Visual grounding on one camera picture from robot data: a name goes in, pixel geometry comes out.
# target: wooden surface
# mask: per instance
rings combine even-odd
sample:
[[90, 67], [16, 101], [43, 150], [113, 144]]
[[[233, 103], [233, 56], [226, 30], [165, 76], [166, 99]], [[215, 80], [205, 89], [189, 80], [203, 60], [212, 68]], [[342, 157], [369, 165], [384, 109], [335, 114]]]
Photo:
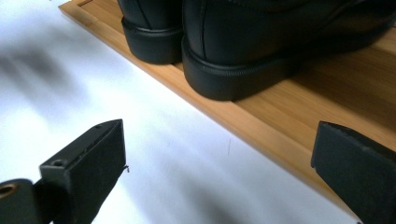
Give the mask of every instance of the wooden surface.
[[65, 15], [262, 154], [346, 208], [310, 167], [318, 122], [345, 125], [396, 149], [396, 28], [370, 48], [307, 62], [296, 76], [239, 102], [201, 97], [179, 64], [143, 63], [128, 49], [117, 0], [74, 0]]

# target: wooden board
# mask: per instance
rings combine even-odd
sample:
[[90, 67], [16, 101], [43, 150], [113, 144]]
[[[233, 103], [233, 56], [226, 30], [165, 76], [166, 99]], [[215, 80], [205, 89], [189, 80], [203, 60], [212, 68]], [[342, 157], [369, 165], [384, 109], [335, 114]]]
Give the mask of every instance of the wooden board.
[[394, 27], [370, 48], [307, 62], [296, 76], [245, 100], [216, 102], [189, 86], [181, 63], [153, 65], [131, 54], [117, 0], [74, 0], [60, 9], [163, 85], [345, 209], [310, 167], [318, 122], [345, 125], [396, 149]]

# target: wooden shelf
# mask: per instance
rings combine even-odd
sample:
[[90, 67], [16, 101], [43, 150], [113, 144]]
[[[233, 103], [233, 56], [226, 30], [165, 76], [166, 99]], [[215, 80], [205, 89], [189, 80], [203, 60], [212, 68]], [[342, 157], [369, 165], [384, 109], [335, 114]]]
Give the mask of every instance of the wooden shelf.
[[163, 85], [346, 208], [310, 167], [318, 122], [326, 120], [396, 149], [396, 28], [371, 47], [307, 62], [296, 76], [238, 102], [197, 94], [183, 66], [143, 63], [128, 49], [117, 0], [74, 0], [61, 11]]

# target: black object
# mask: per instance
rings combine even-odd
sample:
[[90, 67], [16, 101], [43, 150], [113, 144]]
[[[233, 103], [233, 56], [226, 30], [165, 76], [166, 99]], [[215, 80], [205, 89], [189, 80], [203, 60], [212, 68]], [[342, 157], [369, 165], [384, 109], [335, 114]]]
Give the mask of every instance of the black object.
[[322, 121], [311, 165], [364, 224], [396, 223], [396, 152]]
[[122, 120], [98, 124], [41, 164], [34, 185], [0, 184], [0, 223], [91, 223], [124, 167]]
[[395, 0], [185, 0], [184, 73], [205, 97], [242, 99], [308, 58], [372, 44], [395, 19]]
[[182, 0], [119, 0], [130, 51], [147, 63], [181, 61]]

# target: black shoe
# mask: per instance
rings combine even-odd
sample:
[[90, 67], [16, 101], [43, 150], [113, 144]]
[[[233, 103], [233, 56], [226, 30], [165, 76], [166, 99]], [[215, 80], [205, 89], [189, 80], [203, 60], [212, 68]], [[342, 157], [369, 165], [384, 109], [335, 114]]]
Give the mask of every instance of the black shoe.
[[119, 0], [129, 49], [147, 63], [181, 61], [182, 0]]
[[395, 0], [185, 0], [185, 76], [205, 97], [241, 99], [307, 58], [372, 44], [395, 18]]

